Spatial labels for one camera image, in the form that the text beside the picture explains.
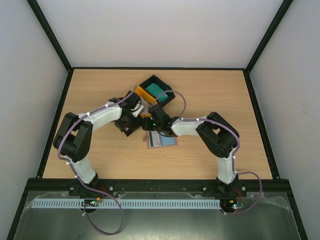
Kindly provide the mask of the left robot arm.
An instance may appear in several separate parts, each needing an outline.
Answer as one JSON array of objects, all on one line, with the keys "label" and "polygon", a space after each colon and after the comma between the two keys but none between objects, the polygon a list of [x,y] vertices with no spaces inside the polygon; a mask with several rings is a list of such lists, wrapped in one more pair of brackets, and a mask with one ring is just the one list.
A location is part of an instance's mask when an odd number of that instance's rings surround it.
[{"label": "left robot arm", "polygon": [[143,123],[142,98],[129,91],[123,98],[111,98],[107,103],[87,113],[67,113],[53,140],[58,158],[65,160],[75,177],[90,184],[97,174],[89,161],[89,150],[93,133],[99,128],[114,123],[127,137]]}]

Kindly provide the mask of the yellow bin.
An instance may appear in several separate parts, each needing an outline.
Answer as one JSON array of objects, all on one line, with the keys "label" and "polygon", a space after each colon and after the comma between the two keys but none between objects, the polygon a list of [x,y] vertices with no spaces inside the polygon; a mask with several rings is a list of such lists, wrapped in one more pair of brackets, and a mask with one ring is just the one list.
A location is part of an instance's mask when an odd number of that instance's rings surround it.
[{"label": "yellow bin", "polygon": [[141,98],[141,105],[144,106],[143,111],[140,113],[142,118],[150,117],[148,112],[151,105],[157,105],[159,101],[155,101],[156,97],[147,92],[141,85],[138,85],[137,89],[134,91]]}]

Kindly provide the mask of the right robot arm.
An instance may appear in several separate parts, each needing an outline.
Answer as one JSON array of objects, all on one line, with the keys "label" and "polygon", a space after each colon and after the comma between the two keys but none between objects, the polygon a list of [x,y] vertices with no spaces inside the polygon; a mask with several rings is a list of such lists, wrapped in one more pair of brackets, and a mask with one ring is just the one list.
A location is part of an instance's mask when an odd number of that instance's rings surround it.
[{"label": "right robot arm", "polygon": [[156,131],[165,137],[199,136],[217,159],[217,190],[229,196],[236,189],[236,152],[240,135],[217,112],[200,118],[170,117],[159,105],[148,109],[149,117],[142,121],[145,131]]}]

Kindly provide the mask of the white card with stripe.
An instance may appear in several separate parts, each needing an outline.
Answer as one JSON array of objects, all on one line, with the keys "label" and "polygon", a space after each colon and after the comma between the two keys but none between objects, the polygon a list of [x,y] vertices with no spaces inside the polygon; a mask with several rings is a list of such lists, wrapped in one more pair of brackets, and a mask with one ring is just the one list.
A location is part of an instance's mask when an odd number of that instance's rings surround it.
[{"label": "white card with stripe", "polygon": [[149,148],[158,148],[162,146],[160,135],[157,131],[149,131],[147,137]]}]

